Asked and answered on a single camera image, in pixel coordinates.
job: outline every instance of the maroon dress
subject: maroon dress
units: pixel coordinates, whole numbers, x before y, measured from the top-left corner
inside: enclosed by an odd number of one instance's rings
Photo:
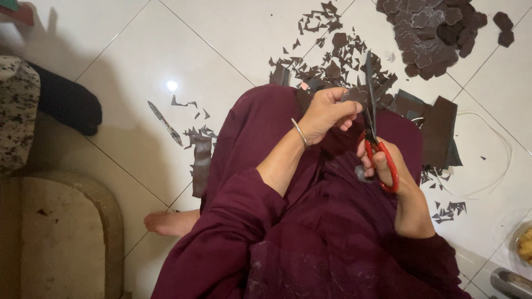
[[[355,166],[361,117],[307,150],[285,197],[255,169],[299,120],[296,89],[247,91],[229,112],[214,151],[201,217],[169,253],[152,298],[471,298],[455,250],[440,236],[395,233],[395,195]],[[377,134],[421,177],[419,129],[377,114]]]

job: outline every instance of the red-handled scissors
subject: red-handled scissors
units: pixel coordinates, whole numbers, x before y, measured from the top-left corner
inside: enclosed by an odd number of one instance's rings
[[[368,51],[368,57],[366,58],[366,84],[369,87],[369,93],[371,100],[368,101],[368,107],[364,110],[364,124],[366,130],[360,135],[359,142],[364,139],[364,144],[366,151],[368,153],[368,158],[371,161],[371,166],[375,168],[373,163],[373,151],[383,152],[386,155],[386,162],[388,163],[388,168],[392,174],[392,186],[388,187],[382,181],[380,185],[382,188],[389,193],[395,193],[399,189],[399,174],[397,173],[397,167],[395,166],[394,160],[390,155],[390,152],[384,145],[384,143],[377,140],[376,128],[375,128],[375,114],[376,114],[376,99],[373,95],[373,69],[371,68],[371,51]]]

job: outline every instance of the bare foot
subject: bare foot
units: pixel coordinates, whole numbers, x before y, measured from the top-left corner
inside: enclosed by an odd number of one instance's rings
[[[154,212],[144,217],[144,225],[148,231],[161,236],[184,236],[188,234],[198,218],[199,210],[187,212]]]

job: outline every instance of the bracelet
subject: bracelet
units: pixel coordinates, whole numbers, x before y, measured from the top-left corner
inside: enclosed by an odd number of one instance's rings
[[[300,133],[301,139],[303,140],[303,143],[305,144],[305,149],[309,148],[309,143],[306,141],[305,135],[303,135],[303,132],[301,132],[301,129],[297,125],[297,122],[293,118],[291,118],[291,120],[296,130]]]

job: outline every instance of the white cable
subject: white cable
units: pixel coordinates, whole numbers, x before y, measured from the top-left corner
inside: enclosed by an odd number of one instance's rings
[[[479,116],[480,118],[482,118],[482,120],[484,120],[484,122],[491,128],[491,130],[493,130],[493,132],[495,132],[499,137],[500,139],[502,139],[504,142],[506,142],[508,144],[508,147],[510,148],[510,156],[508,157],[508,167],[506,168],[506,170],[491,184],[489,184],[488,186],[484,187],[484,188],[481,188],[475,192],[472,192],[471,194],[473,193],[476,193],[476,192],[479,192],[483,189],[486,189],[490,186],[494,186],[493,189],[488,192],[487,194],[485,194],[484,196],[481,196],[481,197],[468,197],[468,196],[464,196],[464,195],[459,195],[459,194],[456,194],[456,193],[453,193],[451,191],[449,191],[449,189],[443,184],[442,180],[440,180],[440,177],[438,176],[438,172],[436,170],[436,168],[434,167],[434,171],[436,172],[436,178],[438,179],[440,185],[443,186],[443,188],[451,193],[452,195],[455,195],[455,196],[458,196],[458,197],[461,197],[461,198],[466,198],[466,199],[469,199],[469,200],[480,200],[488,195],[490,195],[491,193],[493,193],[493,191],[495,191],[497,189],[497,187],[502,183],[504,177],[506,176],[506,174],[508,173],[508,170],[510,169],[510,166],[512,164],[512,159],[513,159],[513,145],[511,143],[511,141],[509,141],[506,137],[504,137],[501,133],[499,133],[497,130],[495,130],[495,128],[493,128],[487,121],[486,119],[478,114],[477,112],[472,112],[472,111],[464,111],[464,112],[459,112],[457,113],[456,115],[463,115],[463,114],[474,114],[474,115],[477,115]]]

